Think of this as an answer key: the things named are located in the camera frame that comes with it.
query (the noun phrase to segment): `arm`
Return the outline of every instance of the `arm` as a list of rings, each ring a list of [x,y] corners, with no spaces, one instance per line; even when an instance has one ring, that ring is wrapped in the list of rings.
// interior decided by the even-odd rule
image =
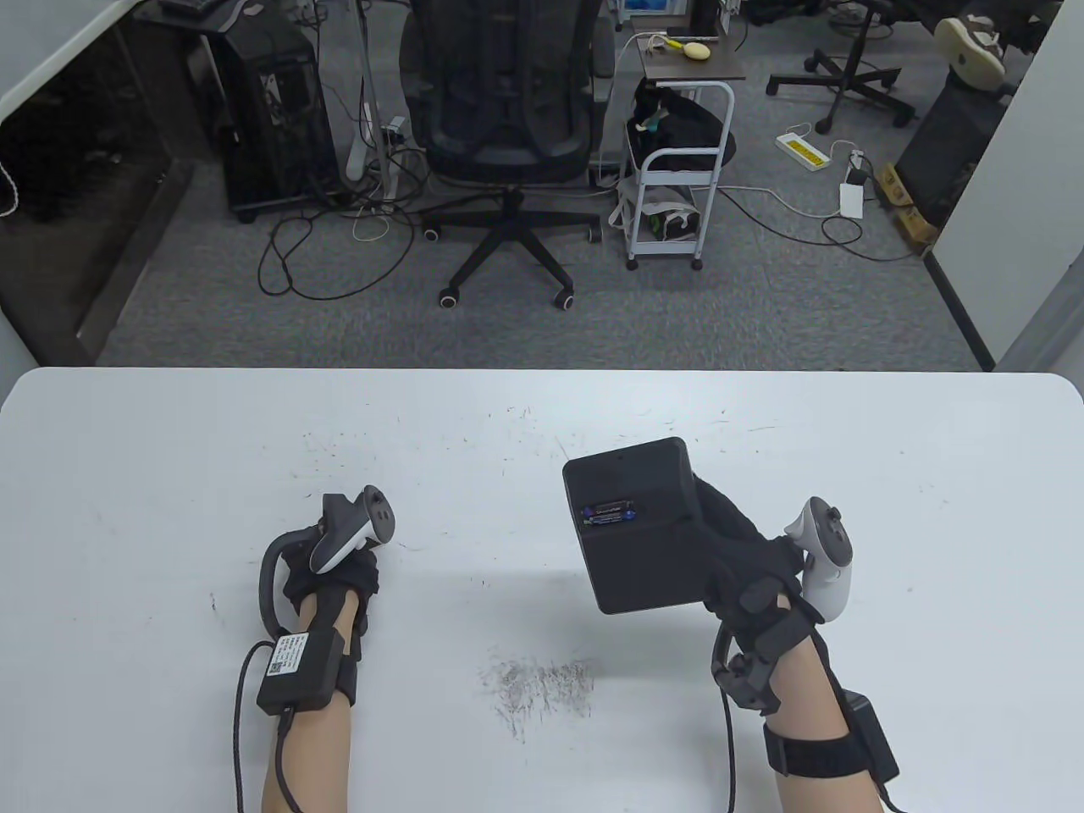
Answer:
[[[358,595],[348,591],[335,622],[346,648],[350,646]],[[308,629],[317,612],[317,596],[301,602],[301,625]],[[283,746],[283,775],[304,813],[346,813],[347,780],[350,773],[350,701],[341,692],[318,711],[294,718],[294,725]],[[279,789],[274,772],[274,751],[263,783],[263,813],[291,813]]]
[[[779,658],[772,675],[779,710],[767,727],[789,739],[838,739],[847,721],[811,638]],[[868,771],[831,779],[776,774],[784,813],[881,813],[880,797]]]

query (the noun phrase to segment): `black plastic case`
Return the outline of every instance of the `black plastic case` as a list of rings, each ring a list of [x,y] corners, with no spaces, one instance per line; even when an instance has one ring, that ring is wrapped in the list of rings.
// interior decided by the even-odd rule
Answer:
[[[688,450],[664,438],[565,464],[565,491],[603,612],[704,601],[706,562]]]

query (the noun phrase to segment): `black mesh chair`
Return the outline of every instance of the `black mesh chair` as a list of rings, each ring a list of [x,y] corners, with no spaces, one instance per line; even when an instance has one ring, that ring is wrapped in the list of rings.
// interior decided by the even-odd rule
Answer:
[[[572,305],[573,284],[534,229],[586,227],[602,240],[597,215],[529,211],[521,188],[585,178],[602,140],[614,78],[614,34],[598,16],[602,0],[411,0],[399,70],[411,126],[429,168],[500,192],[462,202],[500,199],[499,211],[423,215],[427,240],[442,227],[488,229],[440,292],[454,308],[460,286],[506,241],[521,243],[562,289],[554,305]]]

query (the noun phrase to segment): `shoe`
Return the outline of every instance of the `shoe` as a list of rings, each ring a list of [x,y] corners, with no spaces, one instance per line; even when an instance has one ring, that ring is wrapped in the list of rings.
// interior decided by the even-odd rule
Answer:
[[[997,90],[1005,82],[1005,49],[990,17],[945,17],[933,29],[933,43],[953,72],[976,90]]]

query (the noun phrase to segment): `white cart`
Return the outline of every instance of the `white cart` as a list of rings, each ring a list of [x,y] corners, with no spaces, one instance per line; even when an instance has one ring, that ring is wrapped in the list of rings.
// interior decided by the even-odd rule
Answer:
[[[672,88],[682,93],[693,96],[693,101],[699,103],[705,88],[718,88],[726,96],[726,114],[723,116],[723,134],[718,146],[706,147],[668,147],[656,150],[644,158],[644,166],[637,167],[632,155],[632,145],[629,143],[629,130],[624,130],[624,155],[621,159],[621,175],[624,178],[630,164],[635,171],[636,178],[636,205],[633,208],[632,217],[625,218],[622,223],[624,232],[624,244],[628,253],[625,267],[630,271],[637,268],[636,257],[638,255],[678,254],[692,255],[693,269],[699,271],[704,268],[700,253],[704,250],[704,237],[708,232],[708,222],[711,219],[711,206],[715,201],[715,186],[719,185],[719,173],[723,167],[723,154],[726,150],[726,139],[731,133],[731,119],[734,116],[734,91],[731,86],[723,81],[714,80],[673,80],[657,82],[660,88]],[[710,170],[694,171],[682,170],[671,171],[664,169],[651,169],[659,158],[666,155],[712,155],[715,163]],[[643,219],[644,192],[648,186],[687,186],[689,191],[708,190],[707,201],[700,211],[700,227],[697,229],[695,238],[687,240],[656,240],[654,234],[648,232],[648,240],[641,238],[641,220]]]

